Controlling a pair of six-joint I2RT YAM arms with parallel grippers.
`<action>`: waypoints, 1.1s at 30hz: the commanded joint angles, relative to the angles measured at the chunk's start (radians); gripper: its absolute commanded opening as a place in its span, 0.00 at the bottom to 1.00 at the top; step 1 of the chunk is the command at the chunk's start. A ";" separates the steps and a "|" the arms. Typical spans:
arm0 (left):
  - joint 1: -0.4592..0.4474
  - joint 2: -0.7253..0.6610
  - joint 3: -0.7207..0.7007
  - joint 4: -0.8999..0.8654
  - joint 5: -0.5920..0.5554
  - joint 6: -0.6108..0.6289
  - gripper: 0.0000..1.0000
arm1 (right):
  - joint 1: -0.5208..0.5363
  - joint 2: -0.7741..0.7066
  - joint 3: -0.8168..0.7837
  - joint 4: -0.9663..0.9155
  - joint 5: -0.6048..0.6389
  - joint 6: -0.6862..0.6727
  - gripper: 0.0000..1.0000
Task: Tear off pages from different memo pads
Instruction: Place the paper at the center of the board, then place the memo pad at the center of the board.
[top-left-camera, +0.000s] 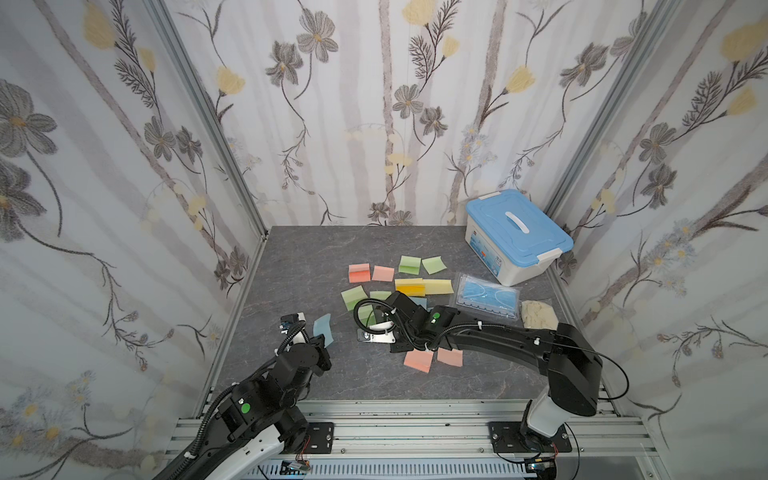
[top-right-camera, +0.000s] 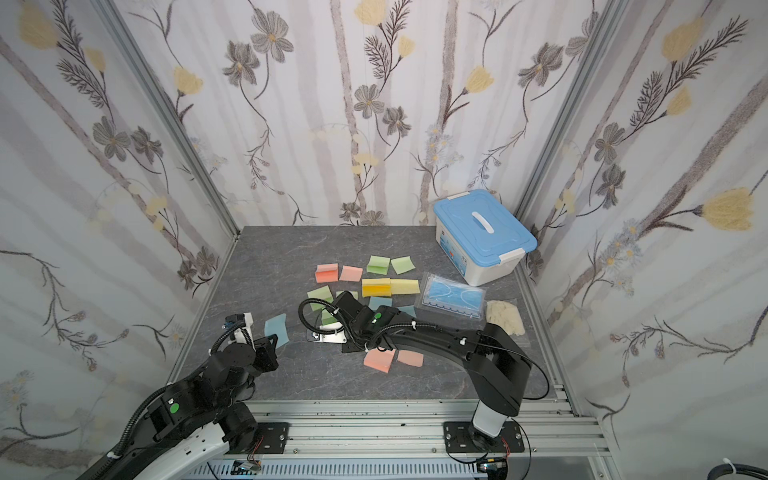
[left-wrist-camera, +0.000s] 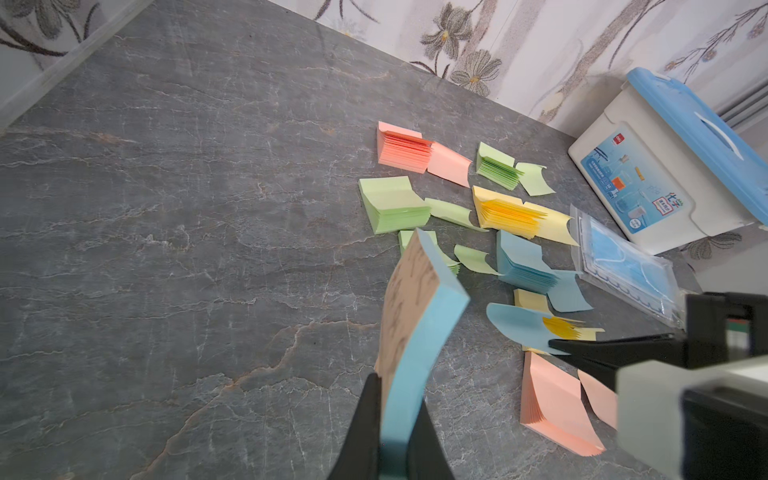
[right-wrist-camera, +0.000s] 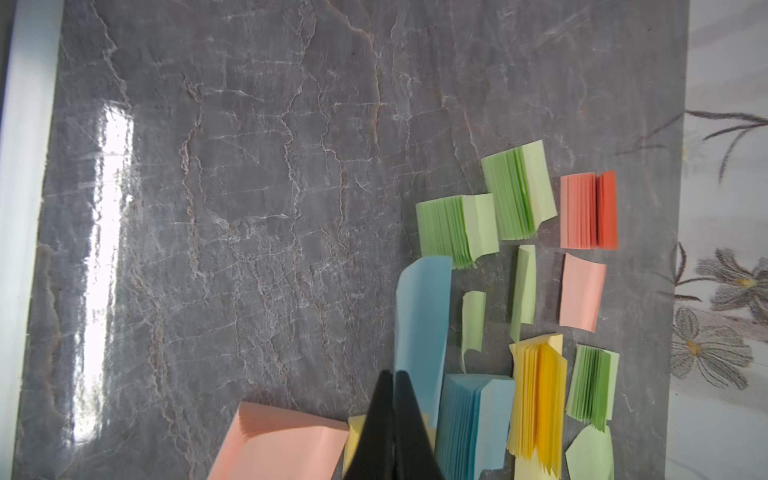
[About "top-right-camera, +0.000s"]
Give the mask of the blue memo pad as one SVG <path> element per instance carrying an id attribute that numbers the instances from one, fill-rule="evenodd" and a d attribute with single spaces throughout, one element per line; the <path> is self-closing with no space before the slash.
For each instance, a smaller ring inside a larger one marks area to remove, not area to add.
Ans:
<path id="1" fill-rule="evenodd" d="M 371 297 L 369 299 L 368 307 L 372 311 L 376 311 L 380 307 L 391 307 L 393 301 L 389 297 Z"/>
<path id="2" fill-rule="evenodd" d="M 266 320 L 264 323 L 264 336 L 275 336 L 277 338 L 277 348 L 280 348 L 289 342 L 286 320 L 287 315 L 283 313 Z"/>

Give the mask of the pink memo pad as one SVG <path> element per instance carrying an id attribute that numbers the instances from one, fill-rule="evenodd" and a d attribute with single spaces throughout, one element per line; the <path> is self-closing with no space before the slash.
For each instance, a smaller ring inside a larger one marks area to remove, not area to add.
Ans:
<path id="1" fill-rule="evenodd" d="M 387 374 L 394 361 L 396 350 L 370 350 L 366 353 L 363 365 Z"/>

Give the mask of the large yellow memo pad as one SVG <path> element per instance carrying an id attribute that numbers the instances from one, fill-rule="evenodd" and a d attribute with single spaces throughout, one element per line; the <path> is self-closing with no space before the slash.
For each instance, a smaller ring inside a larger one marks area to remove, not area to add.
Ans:
<path id="1" fill-rule="evenodd" d="M 362 280 L 363 297 L 391 297 L 392 284 L 389 278 L 381 279 L 363 279 Z"/>

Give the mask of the torn blue memo page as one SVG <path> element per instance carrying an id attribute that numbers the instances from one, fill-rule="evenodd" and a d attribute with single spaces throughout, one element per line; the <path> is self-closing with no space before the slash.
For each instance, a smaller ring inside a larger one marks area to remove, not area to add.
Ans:
<path id="1" fill-rule="evenodd" d="M 405 314 L 407 314 L 407 315 L 409 315 L 409 316 L 411 316 L 413 318 L 416 317 L 416 311 L 415 311 L 415 308 L 413 306 L 401 306 L 401 307 L 399 307 L 399 310 L 402 313 L 405 313 Z"/>

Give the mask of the green memo pad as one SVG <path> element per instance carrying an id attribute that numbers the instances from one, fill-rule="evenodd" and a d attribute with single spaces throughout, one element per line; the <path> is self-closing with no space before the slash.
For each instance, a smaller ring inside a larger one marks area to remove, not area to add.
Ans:
<path id="1" fill-rule="evenodd" d="M 331 325 L 337 323 L 338 320 L 331 313 L 323 310 L 321 314 L 321 322 L 323 325 Z"/>
<path id="2" fill-rule="evenodd" d="M 309 291 L 307 293 L 307 298 L 323 300 L 328 303 L 331 303 L 334 299 L 333 294 L 327 285 Z"/>
<path id="3" fill-rule="evenodd" d="M 372 255 L 366 266 L 366 272 L 376 275 L 386 275 L 389 271 L 390 259 L 388 257 Z"/>

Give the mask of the torn yellow memo page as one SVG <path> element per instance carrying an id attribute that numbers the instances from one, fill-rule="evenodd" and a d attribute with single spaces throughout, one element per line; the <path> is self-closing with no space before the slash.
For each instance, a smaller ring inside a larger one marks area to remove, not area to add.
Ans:
<path id="1" fill-rule="evenodd" d="M 420 293 L 420 285 L 417 279 L 391 279 L 390 288 L 392 295 L 411 295 Z"/>

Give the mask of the torn red memo page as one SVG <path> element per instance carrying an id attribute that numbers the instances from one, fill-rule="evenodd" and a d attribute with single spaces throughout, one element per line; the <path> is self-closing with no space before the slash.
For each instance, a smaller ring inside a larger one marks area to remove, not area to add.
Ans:
<path id="1" fill-rule="evenodd" d="M 362 275 L 362 268 L 344 265 L 339 275 L 339 280 L 341 282 L 359 282 L 362 278 Z"/>

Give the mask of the torn pink memo page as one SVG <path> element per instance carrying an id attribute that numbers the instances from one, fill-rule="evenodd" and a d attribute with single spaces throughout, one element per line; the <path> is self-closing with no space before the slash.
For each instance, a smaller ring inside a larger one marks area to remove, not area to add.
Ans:
<path id="1" fill-rule="evenodd" d="M 424 355 L 410 350 L 400 350 L 397 361 L 404 365 L 420 368 L 424 364 Z"/>

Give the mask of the red memo pad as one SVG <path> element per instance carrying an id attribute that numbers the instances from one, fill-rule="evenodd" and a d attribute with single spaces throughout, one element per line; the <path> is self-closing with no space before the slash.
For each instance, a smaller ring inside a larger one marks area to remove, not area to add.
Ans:
<path id="1" fill-rule="evenodd" d="M 316 267 L 315 280 L 317 283 L 333 283 L 339 279 L 339 265 L 320 264 Z"/>

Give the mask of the torn green memo page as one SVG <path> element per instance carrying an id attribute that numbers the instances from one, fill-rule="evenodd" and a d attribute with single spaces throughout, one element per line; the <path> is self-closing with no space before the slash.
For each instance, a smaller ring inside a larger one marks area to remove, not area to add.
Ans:
<path id="1" fill-rule="evenodd" d="M 397 275 L 402 275 L 415 269 L 410 256 L 394 258 L 391 260 L 391 265 Z"/>

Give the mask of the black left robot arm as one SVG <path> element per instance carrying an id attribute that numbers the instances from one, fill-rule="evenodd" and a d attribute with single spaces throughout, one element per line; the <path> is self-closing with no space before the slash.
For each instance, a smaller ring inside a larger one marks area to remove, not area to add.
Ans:
<path id="1" fill-rule="evenodd" d="M 278 337 L 232 343 L 187 377 L 150 394 L 118 442 L 82 479 L 181 479 L 225 454 L 255 454 L 285 429 L 259 425 L 238 399 L 278 368 Z"/>

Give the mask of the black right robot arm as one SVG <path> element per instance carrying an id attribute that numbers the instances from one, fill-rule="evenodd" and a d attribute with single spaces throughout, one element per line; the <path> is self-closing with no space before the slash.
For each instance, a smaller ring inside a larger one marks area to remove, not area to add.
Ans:
<path id="1" fill-rule="evenodd" d="M 487 324 L 456 329 L 420 321 L 394 307 L 334 307 L 353 344 L 363 350 L 413 351 L 447 359 L 464 369 L 477 393 L 472 417 L 476 434 L 500 436 L 508 419 L 519 414 L 534 362 L 506 331 Z"/>

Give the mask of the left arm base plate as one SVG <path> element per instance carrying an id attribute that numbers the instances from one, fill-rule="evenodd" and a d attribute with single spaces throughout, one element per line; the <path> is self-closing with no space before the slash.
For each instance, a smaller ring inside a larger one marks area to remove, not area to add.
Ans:
<path id="1" fill-rule="evenodd" d="M 229 454 L 283 454 L 289 439 L 290 423 L 266 422 L 247 426 L 230 442 Z"/>

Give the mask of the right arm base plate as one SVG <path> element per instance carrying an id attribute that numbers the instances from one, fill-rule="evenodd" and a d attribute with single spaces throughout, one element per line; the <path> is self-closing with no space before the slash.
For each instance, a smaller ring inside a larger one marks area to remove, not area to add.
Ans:
<path id="1" fill-rule="evenodd" d="M 504 423 L 497 437 L 480 432 L 469 421 L 444 422 L 442 427 L 445 449 L 451 454 L 523 453 L 527 450 L 520 427 L 512 421 Z"/>

